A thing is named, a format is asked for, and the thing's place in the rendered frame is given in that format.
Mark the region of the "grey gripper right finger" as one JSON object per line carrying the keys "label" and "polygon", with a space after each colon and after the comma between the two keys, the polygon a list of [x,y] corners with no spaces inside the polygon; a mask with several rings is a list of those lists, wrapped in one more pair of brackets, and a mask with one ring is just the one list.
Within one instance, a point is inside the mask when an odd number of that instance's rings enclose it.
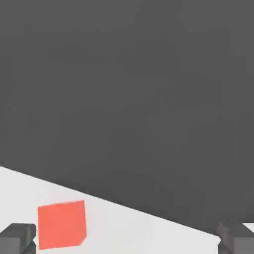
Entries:
{"label": "grey gripper right finger", "polygon": [[254,254],[254,232],[242,223],[219,223],[218,254]]}

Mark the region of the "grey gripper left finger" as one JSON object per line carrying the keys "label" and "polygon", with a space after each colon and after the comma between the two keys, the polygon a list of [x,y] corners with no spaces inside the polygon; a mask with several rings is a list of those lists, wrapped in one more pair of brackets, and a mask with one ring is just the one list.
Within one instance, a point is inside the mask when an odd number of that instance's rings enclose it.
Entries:
{"label": "grey gripper left finger", "polygon": [[36,254],[36,225],[11,223],[0,233],[0,254]]}

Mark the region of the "small red cube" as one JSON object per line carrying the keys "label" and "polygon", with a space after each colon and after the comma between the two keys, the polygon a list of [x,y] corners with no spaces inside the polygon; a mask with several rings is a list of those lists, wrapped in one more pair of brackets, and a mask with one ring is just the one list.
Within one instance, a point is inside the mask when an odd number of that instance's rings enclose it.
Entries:
{"label": "small red cube", "polygon": [[44,205],[37,211],[40,250],[79,246],[87,237],[83,200]]}

